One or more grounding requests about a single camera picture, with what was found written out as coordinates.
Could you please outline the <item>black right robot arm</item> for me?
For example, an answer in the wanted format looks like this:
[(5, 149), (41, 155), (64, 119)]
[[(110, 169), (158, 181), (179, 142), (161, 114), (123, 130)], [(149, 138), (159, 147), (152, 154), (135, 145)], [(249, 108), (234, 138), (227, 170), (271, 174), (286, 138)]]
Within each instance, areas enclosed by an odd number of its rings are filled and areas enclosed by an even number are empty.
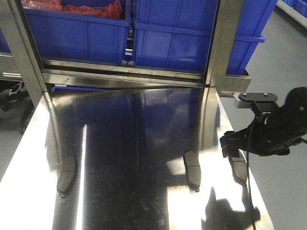
[(220, 138), (223, 157), (238, 157), (238, 151), (267, 157), (285, 156), (290, 146), (303, 142), (307, 133), (307, 89), (292, 89), (278, 106), (273, 93), (240, 93), (239, 108), (250, 108), (254, 113), (251, 124), (240, 131), (227, 131)]

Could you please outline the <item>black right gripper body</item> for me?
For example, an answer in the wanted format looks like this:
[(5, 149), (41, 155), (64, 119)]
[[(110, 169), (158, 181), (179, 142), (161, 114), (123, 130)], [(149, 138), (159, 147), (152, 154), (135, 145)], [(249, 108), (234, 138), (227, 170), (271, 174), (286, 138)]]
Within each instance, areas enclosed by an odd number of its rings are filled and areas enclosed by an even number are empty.
[(259, 156), (286, 156), (289, 147), (300, 143), (299, 127), (283, 122), (273, 113), (255, 118), (245, 129), (249, 132), (246, 147), (237, 147)]

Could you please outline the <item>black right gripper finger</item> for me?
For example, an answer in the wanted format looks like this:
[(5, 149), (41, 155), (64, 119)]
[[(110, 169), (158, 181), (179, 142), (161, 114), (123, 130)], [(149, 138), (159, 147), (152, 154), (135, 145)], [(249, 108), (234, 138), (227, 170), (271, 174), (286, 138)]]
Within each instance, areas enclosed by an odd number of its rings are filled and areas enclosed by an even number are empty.
[(247, 130), (240, 131), (226, 131), (220, 138), (220, 144), (222, 147), (235, 146), (246, 147), (248, 143), (249, 132)]
[(240, 149), (233, 146), (222, 147), (222, 154), (224, 158), (243, 158), (243, 154)]

